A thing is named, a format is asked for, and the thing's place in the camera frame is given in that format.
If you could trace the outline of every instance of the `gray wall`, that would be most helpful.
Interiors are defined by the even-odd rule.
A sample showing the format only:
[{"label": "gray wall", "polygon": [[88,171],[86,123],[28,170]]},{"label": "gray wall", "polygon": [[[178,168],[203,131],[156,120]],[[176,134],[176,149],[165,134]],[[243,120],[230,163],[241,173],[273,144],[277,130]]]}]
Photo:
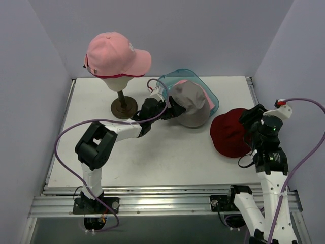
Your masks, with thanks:
[{"label": "gray wall", "polygon": [[73,78],[90,40],[118,31],[152,54],[148,75],[253,75],[293,0],[29,0]]},{"label": "gray wall", "polygon": [[[259,101],[272,107],[276,98],[307,97],[325,105],[325,1],[295,0],[255,78]],[[325,116],[304,102],[292,102],[293,115],[281,133],[292,169],[320,140]],[[303,216],[313,244],[324,243],[325,147],[296,173]]]},{"label": "gray wall", "polygon": [[0,236],[20,242],[71,80],[27,0],[0,2]]}]

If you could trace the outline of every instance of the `cap logo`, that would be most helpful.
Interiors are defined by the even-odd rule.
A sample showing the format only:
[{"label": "cap logo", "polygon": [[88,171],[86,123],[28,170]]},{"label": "cap logo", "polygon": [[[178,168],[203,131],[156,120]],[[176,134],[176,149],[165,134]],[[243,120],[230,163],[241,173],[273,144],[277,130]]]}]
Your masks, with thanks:
[{"label": "cap logo", "polygon": [[132,50],[132,52],[134,52],[134,48],[131,43],[128,44],[128,47]]}]

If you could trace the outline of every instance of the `pink hat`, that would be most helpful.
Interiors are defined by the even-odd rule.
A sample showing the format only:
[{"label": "pink hat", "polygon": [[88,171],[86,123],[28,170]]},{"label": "pink hat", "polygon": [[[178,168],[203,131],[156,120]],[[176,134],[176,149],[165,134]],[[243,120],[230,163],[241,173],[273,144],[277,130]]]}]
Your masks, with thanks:
[{"label": "pink hat", "polygon": [[106,32],[89,43],[85,67],[101,79],[141,77],[150,70],[151,55],[145,50],[134,49],[122,34]]}]

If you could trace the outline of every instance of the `metal frame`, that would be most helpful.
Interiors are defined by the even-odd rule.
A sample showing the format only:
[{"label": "metal frame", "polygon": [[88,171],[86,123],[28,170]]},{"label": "metal frame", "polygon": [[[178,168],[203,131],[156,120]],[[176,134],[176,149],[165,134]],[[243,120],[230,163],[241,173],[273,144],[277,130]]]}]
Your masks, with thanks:
[{"label": "metal frame", "polygon": [[[254,104],[258,104],[251,77],[246,77],[247,84]],[[69,111],[72,94],[76,80],[73,80],[66,111],[62,121],[60,132]],[[51,160],[47,174],[45,187],[40,197],[35,197],[30,208],[29,218],[23,235],[23,244],[30,243],[37,218],[73,218],[81,217],[73,215],[73,193],[75,188],[49,188],[47,183],[54,164],[54,156]],[[253,191],[254,199],[258,207],[263,207],[263,195],[260,184],[249,184]],[[152,186],[152,187],[103,187],[104,194],[120,198],[119,216],[177,216],[177,215],[216,215],[211,211],[210,196],[228,194],[230,184],[220,185],[194,185],[194,186]],[[310,238],[301,215],[301,205],[298,194],[290,192],[289,207],[292,212],[302,243],[309,244]]]}]

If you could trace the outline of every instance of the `hat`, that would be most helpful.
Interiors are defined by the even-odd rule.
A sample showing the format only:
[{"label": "hat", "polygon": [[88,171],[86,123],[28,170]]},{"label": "hat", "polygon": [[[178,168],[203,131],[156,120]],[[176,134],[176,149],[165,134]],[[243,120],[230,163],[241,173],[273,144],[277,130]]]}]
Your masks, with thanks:
[{"label": "hat", "polygon": [[238,158],[251,151],[244,142],[246,130],[238,122],[245,108],[236,108],[216,117],[210,128],[215,149],[229,158]]},{"label": "hat", "polygon": [[141,77],[150,70],[151,55],[133,48],[122,34],[106,32],[91,40],[84,63],[92,75],[101,79]]},{"label": "hat", "polygon": [[186,109],[178,116],[177,121],[187,127],[203,125],[210,116],[210,105],[202,88],[191,81],[174,85],[170,96],[175,102]]}]

